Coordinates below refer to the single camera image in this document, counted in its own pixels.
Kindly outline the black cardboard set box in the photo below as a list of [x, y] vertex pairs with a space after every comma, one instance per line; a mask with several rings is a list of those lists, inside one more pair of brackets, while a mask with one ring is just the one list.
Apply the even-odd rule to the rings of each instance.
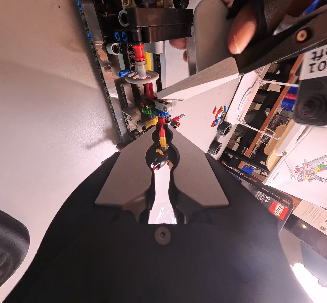
[[225, 161], [220, 161], [220, 163], [274, 215], [281, 231], [293, 211], [292, 198], [277, 189], [266, 186], [258, 178], [237, 167], [230, 166]]

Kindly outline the small blue storage bin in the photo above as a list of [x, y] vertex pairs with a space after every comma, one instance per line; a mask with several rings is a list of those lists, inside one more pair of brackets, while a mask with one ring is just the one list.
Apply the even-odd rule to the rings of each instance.
[[285, 111], [292, 111], [295, 105], [295, 100], [285, 98], [281, 102], [281, 108]]

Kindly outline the lego car chassis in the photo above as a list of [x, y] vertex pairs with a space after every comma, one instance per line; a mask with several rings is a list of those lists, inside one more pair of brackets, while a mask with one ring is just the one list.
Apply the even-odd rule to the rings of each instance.
[[121, 150], [158, 127], [150, 167], [169, 163], [165, 125], [171, 118], [166, 87], [165, 42], [191, 37], [189, 0], [76, 0], [101, 82], [116, 124]]

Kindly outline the white instruction booklet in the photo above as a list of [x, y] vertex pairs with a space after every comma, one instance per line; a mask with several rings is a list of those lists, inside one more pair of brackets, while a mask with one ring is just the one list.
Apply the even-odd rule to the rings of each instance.
[[327, 131], [291, 121], [267, 158], [264, 183], [323, 208], [327, 207]]

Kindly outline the printed paper sheet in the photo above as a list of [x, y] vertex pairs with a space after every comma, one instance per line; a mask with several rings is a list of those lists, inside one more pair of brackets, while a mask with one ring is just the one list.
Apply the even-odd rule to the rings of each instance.
[[327, 235], [327, 210], [325, 208], [302, 200], [292, 214]]

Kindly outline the pile of small lego pins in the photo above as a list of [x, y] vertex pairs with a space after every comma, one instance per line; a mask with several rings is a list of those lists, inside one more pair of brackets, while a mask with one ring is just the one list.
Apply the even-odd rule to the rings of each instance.
[[220, 108], [218, 108], [217, 106], [215, 106], [212, 114], [214, 115], [214, 120], [211, 124], [211, 127], [214, 128], [215, 126], [217, 126], [219, 124], [219, 122], [221, 120], [223, 120], [223, 118], [225, 117], [227, 113], [227, 105], [223, 105]]

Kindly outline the white book stand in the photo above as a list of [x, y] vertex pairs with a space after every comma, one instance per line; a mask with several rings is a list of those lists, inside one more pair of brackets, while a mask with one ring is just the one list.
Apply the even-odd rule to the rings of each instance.
[[244, 75], [224, 119], [236, 139], [235, 146], [224, 149], [222, 159], [231, 167], [256, 168], [261, 177], [267, 177], [279, 160], [275, 147], [294, 125], [290, 114], [280, 114], [291, 84], [276, 82], [279, 75], [274, 73], [268, 76], [273, 80], [254, 72]]

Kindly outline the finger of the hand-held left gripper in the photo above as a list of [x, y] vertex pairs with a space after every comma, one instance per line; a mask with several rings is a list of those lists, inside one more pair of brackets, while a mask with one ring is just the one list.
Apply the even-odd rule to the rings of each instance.
[[228, 57], [159, 92], [160, 100], [187, 100], [239, 77], [236, 60]]

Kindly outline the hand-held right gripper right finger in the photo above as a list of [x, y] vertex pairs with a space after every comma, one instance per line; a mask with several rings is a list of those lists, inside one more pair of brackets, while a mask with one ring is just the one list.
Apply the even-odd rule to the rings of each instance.
[[206, 154], [172, 126], [168, 158], [171, 162], [169, 199], [177, 223], [188, 223], [195, 212], [229, 205]]

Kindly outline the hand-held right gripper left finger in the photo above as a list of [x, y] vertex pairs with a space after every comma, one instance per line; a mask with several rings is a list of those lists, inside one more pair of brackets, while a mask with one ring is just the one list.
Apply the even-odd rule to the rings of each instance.
[[127, 145], [104, 183], [95, 204], [131, 211], [138, 222], [148, 222], [155, 198], [154, 172], [146, 154], [154, 144], [156, 126]]

